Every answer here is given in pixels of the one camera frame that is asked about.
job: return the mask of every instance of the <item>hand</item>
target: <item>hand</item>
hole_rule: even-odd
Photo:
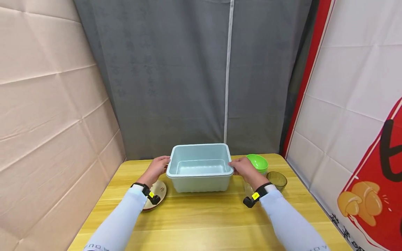
[[[234,175],[242,176],[254,191],[269,182],[264,175],[261,175],[261,173],[255,169],[250,160],[246,157],[235,159],[229,162],[229,165],[234,168]]]
[[[138,183],[146,184],[149,188],[158,180],[162,173],[166,173],[170,156],[160,156],[152,160],[148,169],[137,180]]]

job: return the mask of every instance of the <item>light blue plastic basket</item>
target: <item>light blue plastic basket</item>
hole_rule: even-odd
[[[228,165],[228,145],[177,145],[170,155],[166,175],[177,192],[226,191],[233,168]]]

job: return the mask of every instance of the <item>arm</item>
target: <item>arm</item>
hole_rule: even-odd
[[[268,183],[247,158],[236,159],[229,163],[235,168],[235,174],[244,180],[255,191]],[[329,248],[314,227],[285,200],[274,185],[265,187],[267,195],[260,202],[271,219],[278,240],[287,251],[329,251]]]
[[[285,249],[287,251],[329,251],[314,227],[285,200],[274,185],[268,186],[273,186],[274,189],[263,196],[260,202],[271,219],[278,240]]]
[[[155,158],[137,182],[151,187],[166,171],[166,164],[169,161],[169,156]],[[84,251],[125,250],[138,215],[147,201],[142,189],[143,187],[139,185],[133,185],[128,189],[121,202],[89,239]]]

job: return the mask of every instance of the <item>person's left hand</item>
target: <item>person's left hand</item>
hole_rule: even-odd
[[[160,156],[152,160],[148,169],[137,180],[138,183],[146,184],[149,188],[158,180],[162,173],[166,173],[170,156]]]

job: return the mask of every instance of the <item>wrist strap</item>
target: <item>wrist strap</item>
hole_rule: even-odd
[[[251,196],[251,198],[250,197],[244,198],[243,204],[246,205],[248,208],[252,208],[260,200],[261,197],[268,194],[268,192],[265,190],[265,187],[267,185],[272,185],[272,183],[268,182],[257,188],[257,190],[255,190],[255,193]]]
[[[160,197],[158,195],[154,194],[146,184],[141,184],[141,183],[136,182],[136,183],[133,183],[130,187],[133,187],[134,185],[139,185],[139,186],[144,187],[142,189],[142,193],[145,195],[145,197],[147,197],[150,200],[152,205],[156,205],[160,202]]]

